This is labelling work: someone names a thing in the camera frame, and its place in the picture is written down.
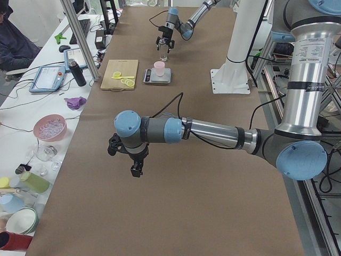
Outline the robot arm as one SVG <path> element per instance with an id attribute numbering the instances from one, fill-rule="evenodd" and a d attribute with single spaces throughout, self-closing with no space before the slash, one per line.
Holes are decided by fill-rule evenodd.
<path id="1" fill-rule="evenodd" d="M 158 36 L 156 39 L 157 51 L 160 51 L 161 49 L 162 40 L 165 41 L 165 45 L 167 46 L 167 53 L 169 53 L 170 49 L 174 48 L 175 41 L 172 39 L 172 36 L 173 31 L 175 30 L 179 32 L 183 40 L 190 40 L 197 23 L 219 2 L 219 0 L 203 1 L 201 6 L 186 22 L 182 22 L 180 20 L 178 16 L 178 9 L 176 7 L 170 7 L 167 11 L 165 25 L 158 26 L 158 30 L 162 32 L 162 36 Z"/>
<path id="2" fill-rule="evenodd" d="M 272 130 L 249 129 L 207 123 L 181 116 L 140 117 L 126 110 L 113 124 L 108 153 L 127 154 L 133 160 L 132 175 L 142 175 L 149 143 L 177 143 L 194 135 L 222 149 L 242 149 L 275 166 L 284 176 L 308 180 L 330 175 L 333 152 L 326 152 L 317 129 L 329 41 L 340 28 L 340 1 L 284 1 L 277 19 L 292 33 L 296 44 L 285 94 L 282 122 Z"/>

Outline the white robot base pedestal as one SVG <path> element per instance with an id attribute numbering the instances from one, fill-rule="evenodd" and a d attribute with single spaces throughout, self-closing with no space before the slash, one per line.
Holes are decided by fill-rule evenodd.
<path id="1" fill-rule="evenodd" d="M 265 0 L 240 2 L 231 36 L 226 61 L 220 69 L 212 69 L 211 84 L 214 94 L 249 94 L 245 61 L 258 22 L 263 18 Z"/>

